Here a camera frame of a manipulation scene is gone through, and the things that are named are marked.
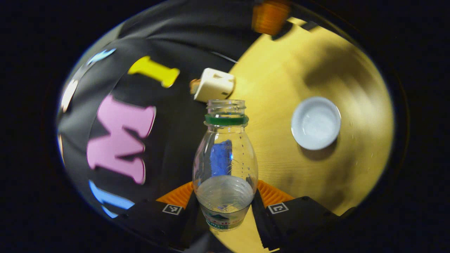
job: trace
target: green bottle ring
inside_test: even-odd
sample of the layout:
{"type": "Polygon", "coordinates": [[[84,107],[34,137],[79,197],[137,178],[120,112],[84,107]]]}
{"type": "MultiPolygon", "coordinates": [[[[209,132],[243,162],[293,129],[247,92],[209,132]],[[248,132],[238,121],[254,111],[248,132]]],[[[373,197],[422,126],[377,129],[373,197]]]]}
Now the green bottle ring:
{"type": "Polygon", "coordinates": [[[216,126],[238,126],[248,123],[247,115],[243,115],[242,117],[213,117],[206,114],[205,120],[206,123],[216,126]]]}

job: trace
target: white bowl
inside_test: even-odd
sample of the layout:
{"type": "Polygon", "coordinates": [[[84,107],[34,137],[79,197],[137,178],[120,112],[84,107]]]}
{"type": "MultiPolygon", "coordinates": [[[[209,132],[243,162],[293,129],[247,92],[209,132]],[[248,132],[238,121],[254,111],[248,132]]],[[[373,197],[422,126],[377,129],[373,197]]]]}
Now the white bowl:
{"type": "Polygon", "coordinates": [[[292,135],[305,149],[319,150],[328,147],[337,138],[340,129],[339,109],[324,97],[304,100],[292,115],[292,135]]]}

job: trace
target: dark background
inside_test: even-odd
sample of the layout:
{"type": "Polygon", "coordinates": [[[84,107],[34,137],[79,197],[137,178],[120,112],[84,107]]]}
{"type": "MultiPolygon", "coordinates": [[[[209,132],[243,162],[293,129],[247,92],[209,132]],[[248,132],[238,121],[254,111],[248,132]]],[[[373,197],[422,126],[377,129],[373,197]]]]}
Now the dark background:
{"type": "MultiPolygon", "coordinates": [[[[4,252],[161,252],[95,213],[59,162],[56,99],[83,52],[155,1],[2,1],[4,252]]],[[[317,0],[383,49],[405,88],[411,135],[396,186],[358,225],[317,251],[444,252],[449,84],[437,1],[317,0]]]]}

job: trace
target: clear plastic bottle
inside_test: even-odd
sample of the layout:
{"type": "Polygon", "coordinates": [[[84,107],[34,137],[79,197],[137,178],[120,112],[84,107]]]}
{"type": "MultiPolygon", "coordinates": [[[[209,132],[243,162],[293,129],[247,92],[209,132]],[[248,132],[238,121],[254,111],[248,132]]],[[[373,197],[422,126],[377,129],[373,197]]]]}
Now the clear plastic bottle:
{"type": "Polygon", "coordinates": [[[244,100],[210,100],[208,127],[193,164],[193,186],[210,227],[224,231],[242,224],[258,184],[258,165],[244,131],[244,100]]]}

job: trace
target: pink foam letter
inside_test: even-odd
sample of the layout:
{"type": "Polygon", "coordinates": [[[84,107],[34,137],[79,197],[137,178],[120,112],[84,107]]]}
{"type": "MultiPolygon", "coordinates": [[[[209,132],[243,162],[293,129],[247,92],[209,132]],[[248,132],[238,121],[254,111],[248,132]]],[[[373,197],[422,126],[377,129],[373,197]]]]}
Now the pink foam letter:
{"type": "Polygon", "coordinates": [[[134,130],[145,138],[152,130],[156,108],[146,108],[122,103],[108,95],[103,99],[97,112],[97,118],[109,132],[109,135],[94,138],[87,144],[87,161],[91,169],[104,167],[133,178],[138,184],[145,182],[145,165],[140,158],[132,162],[120,159],[144,151],[144,145],[125,131],[134,130]]]}

